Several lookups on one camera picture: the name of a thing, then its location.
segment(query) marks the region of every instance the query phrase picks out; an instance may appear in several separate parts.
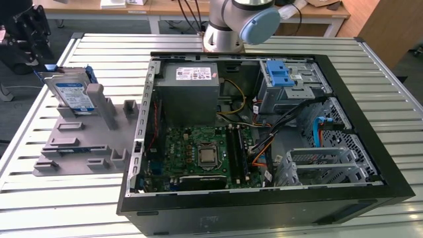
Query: gray carpet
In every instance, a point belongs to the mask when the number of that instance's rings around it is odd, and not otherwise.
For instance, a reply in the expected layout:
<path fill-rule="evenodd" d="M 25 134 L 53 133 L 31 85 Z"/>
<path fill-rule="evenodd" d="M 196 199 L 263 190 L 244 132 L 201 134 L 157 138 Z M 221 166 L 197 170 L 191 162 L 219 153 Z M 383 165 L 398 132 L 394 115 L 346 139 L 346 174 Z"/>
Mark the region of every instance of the gray carpet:
<path fill-rule="evenodd" d="M 65 27 L 56 28 L 55 22 L 49 21 L 52 35 L 51 48 L 55 56 L 59 58 L 60 54 L 68 44 L 73 32 L 85 33 L 121 33 L 121 34 L 148 34 L 149 26 L 147 21 L 83 21 L 83 20 L 65 20 Z M 188 24 L 181 22 L 177 28 L 169 29 L 169 25 L 160 22 L 160 32 L 163 34 L 193 34 L 189 30 Z M 398 64 L 395 70 L 396 75 L 408 76 L 406 86 L 410 89 L 419 102 L 423 102 L 423 57 L 415 58 L 408 53 Z M 9 69 L 0 62 L 0 82 L 5 87 L 9 86 L 41 86 L 35 75 L 15 75 Z M 12 140 L 20 123 L 27 115 L 33 100 L 39 94 L 40 89 L 36 88 L 11 88 L 9 89 L 15 100 L 12 102 L 0 102 L 0 140 Z M 0 155 L 4 153 L 5 144 L 0 143 Z"/>

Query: white desk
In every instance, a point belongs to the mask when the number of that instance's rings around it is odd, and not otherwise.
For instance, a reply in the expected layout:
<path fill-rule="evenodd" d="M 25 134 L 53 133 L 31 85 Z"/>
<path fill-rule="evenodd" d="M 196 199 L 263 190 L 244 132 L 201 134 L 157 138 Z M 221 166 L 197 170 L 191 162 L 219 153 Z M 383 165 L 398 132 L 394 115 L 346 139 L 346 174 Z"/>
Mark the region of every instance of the white desk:
<path fill-rule="evenodd" d="M 59 65 L 93 67 L 113 103 L 141 99 L 152 51 L 200 52 L 201 40 L 184 35 L 85 34 L 72 39 Z M 420 238 L 423 236 L 423 110 L 366 44 L 351 38 L 274 37 L 247 46 L 252 53 L 328 55 L 416 196 L 340 225 L 225 232 L 204 237 Z M 1 238 L 140 238 L 116 215 L 123 174 L 35 177 L 32 166 L 56 118 L 43 88 L 0 160 Z"/>

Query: sticker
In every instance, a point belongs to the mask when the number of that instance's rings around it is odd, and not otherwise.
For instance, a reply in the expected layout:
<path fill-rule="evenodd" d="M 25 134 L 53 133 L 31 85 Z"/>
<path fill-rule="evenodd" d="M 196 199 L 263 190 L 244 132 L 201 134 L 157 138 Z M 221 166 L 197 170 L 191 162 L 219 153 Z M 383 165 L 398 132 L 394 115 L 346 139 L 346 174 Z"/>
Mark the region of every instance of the sticker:
<path fill-rule="evenodd" d="M 211 68 L 177 68 L 176 80 L 211 80 Z"/>
<path fill-rule="evenodd" d="M 291 74 L 291 79 L 299 80 L 303 79 L 303 77 L 299 74 Z"/>
<path fill-rule="evenodd" d="M 271 173 L 265 170 L 264 172 L 264 177 L 267 178 L 267 180 L 271 182 L 272 181 L 272 175 Z"/>
<path fill-rule="evenodd" d="M 252 106 L 252 113 L 259 114 L 259 106 L 256 105 Z"/>
<path fill-rule="evenodd" d="M 56 83 L 57 91 L 69 108 L 77 112 L 93 111 L 93 104 L 85 95 L 81 83 Z"/>
<path fill-rule="evenodd" d="M 276 155 L 274 162 L 280 163 L 282 159 L 283 159 L 283 157 L 280 155 Z"/>
<path fill-rule="evenodd" d="M 133 14 L 147 14 L 145 11 L 128 11 L 128 13 L 133 13 Z"/>

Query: black cable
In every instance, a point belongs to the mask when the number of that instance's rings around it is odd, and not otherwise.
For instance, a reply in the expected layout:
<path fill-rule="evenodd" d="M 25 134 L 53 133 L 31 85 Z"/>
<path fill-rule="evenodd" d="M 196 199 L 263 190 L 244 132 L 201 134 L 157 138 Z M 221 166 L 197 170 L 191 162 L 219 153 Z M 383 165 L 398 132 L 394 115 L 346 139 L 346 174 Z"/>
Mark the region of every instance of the black cable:
<path fill-rule="evenodd" d="M 275 168 L 274 168 L 274 160 L 272 160 L 272 145 L 267 148 L 264 151 L 264 157 L 265 157 L 265 165 L 267 165 L 267 171 L 271 174 L 271 178 L 275 178 Z M 268 181 L 264 185 L 264 187 L 272 187 L 274 183 L 272 181 Z"/>
<path fill-rule="evenodd" d="M 195 32 L 197 32 L 197 31 L 196 31 L 196 29 L 193 28 L 193 26 L 192 26 L 191 22 L 188 21 L 188 18 L 187 18 L 187 15 L 185 15 L 184 9 L 183 9 L 183 5 L 180 4 L 180 0 L 177 0 L 177 3 L 179 3 L 179 8 L 180 8 L 180 11 L 181 11 L 181 13 L 183 13 L 183 15 L 184 15 L 184 18 L 185 18 L 185 21 L 187 21 L 187 23 L 188 23 L 189 27 L 192 28 L 192 30 L 195 30 Z"/>
<path fill-rule="evenodd" d="M 197 7 L 197 13 L 199 13 L 199 21 L 200 21 L 200 32 L 203 31 L 201 26 L 203 26 L 203 22 L 201 22 L 201 14 L 200 14 L 200 7 L 199 7 L 199 1 L 196 1 L 196 7 Z"/>
<path fill-rule="evenodd" d="M 288 36 L 296 36 L 298 34 L 298 31 L 299 31 L 299 28 L 302 27 L 302 23 L 303 23 L 303 14 L 302 14 L 302 11 L 299 10 L 299 8 L 295 6 L 295 4 L 292 4 L 292 6 L 296 8 L 298 12 L 299 12 L 299 24 L 298 24 L 298 27 L 296 27 L 296 31 L 294 34 L 290 34 Z"/>
<path fill-rule="evenodd" d="M 169 29 L 175 28 L 175 26 L 169 23 L 169 21 L 165 21 L 165 23 L 169 25 Z"/>
<path fill-rule="evenodd" d="M 311 100 L 306 100 L 304 102 L 302 102 L 300 104 L 298 104 L 294 108 L 291 108 L 283 115 L 282 117 L 278 119 L 278 121 L 275 122 L 274 126 L 271 127 L 271 131 L 269 131 L 269 135 L 251 148 L 251 150 L 257 149 L 260 146 L 263 146 L 267 141 L 271 140 L 271 138 L 274 138 L 274 136 L 278 134 L 279 132 L 279 128 L 287 124 L 290 121 L 292 121 L 296 116 L 300 114 L 303 108 L 306 108 L 307 106 L 310 106 L 311 104 L 315 103 L 322 103 L 327 100 L 327 96 L 323 97 L 318 97 L 315 99 Z"/>
<path fill-rule="evenodd" d="M 196 21 L 199 30 L 201 31 L 201 26 L 200 26 L 200 23 L 199 23 L 199 21 L 197 21 L 197 18 L 196 18 L 196 16 L 195 16 L 195 14 L 193 14 L 192 8 L 191 8 L 191 6 L 189 6 L 189 4 L 188 4 L 188 1 L 187 1 L 187 0 L 184 0 L 184 1 L 185 1 L 187 6 L 188 6 L 188 9 L 189 9 L 191 15 L 192 15 L 192 17 L 193 17 L 193 20 Z"/>

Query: black cable on desk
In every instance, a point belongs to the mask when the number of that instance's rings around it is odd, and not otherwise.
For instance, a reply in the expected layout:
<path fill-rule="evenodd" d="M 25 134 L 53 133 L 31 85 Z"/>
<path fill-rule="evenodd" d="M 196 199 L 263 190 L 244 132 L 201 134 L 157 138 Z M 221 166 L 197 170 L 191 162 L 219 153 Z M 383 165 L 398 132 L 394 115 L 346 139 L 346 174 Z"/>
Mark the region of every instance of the black cable on desk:
<path fill-rule="evenodd" d="M 203 31 L 203 21 L 201 21 L 201 14 L 200 14 L 200 7 L 199 7 L 199 1 L 195 0 L 196 7 L 197 7 L 197 13 L 199 13 L 199 21 L 200 21 L 200 32 Z"/>
<path fill-rule="evenodd" d="M 179 8 L 180 8 L 180 11 L 181 11 L 181 13 L 183 13 L 183 15 L 184 15 L 184 18 L 185 18 L 185 21 L 187 21 L 187 23 L 188 23 L 189 27 L 192 28 L 192 30 L 195 30 L 195 32 L 197 32 L 197 30 L 193 28 L 193 26 L 192 26 L 191 22 L 188 21 L 188 18 L 187 18 L 187 15 L 185 15 L 184 9 L 183 9 L 183 5 L 180 4 L 180 0 L 177 0 L 177 3 L 179 3 Z"/>
<path fill-rule="evenodd" d="M 299 8 L 295 6 L 295 4 L 292 4 L 292 6 L 296 8 L 298 12 L 299 12 L 299 24 L 298 24 L 298 27 L 296 27 L 296 31 L 294 34 L 290 34 L 288 36 L 296 36 L 298 32 L 299 32 L 299 29 L 302 27 L 302 23 L 303 23 L 303 14 L 302 14 L 302 11 L 299 10 Z"/>

